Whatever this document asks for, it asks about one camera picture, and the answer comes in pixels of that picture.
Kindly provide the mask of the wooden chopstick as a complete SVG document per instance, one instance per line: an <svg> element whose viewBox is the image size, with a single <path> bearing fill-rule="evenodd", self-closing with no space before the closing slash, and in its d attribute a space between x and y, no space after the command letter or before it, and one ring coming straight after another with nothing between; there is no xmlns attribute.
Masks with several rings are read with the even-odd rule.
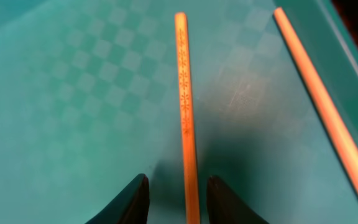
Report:
<svg viewBox="0 0 358 224"><path fill-rule="evenodd" d="M284 10L280 7L276 8L273 16L324 123L324 127L358 194L358 147Z"/></svg>
<svg viewBox="0 0 358 224"><path fill-rule="evenodd" d="M193 117L188 24L187 17L184 12L178 12L175 14L175 33L177 47L177 70L180 100L186 222L188 224L200 224L200 204L198 195L198 172Z"/></svg>

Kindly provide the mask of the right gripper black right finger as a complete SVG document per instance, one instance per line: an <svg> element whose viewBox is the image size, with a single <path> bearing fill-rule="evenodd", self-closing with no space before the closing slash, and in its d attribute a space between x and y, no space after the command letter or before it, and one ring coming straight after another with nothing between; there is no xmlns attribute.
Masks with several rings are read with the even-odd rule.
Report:
<svg viewBox="0 0 358 224"><path fill-rule="evenodd" d="M207 181L206 206L210 224L268 224L216 175Z"/></svg>

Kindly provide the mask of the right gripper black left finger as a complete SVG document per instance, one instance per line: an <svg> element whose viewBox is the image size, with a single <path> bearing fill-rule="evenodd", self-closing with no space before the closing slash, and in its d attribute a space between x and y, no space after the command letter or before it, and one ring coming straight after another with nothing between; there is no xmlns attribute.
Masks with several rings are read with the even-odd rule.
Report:
<svg viewBox="0 0 358 224"><path fill-rule="evenodd" d="M149 206L149 179L138 174L86 224L146 224Z"/></svg>

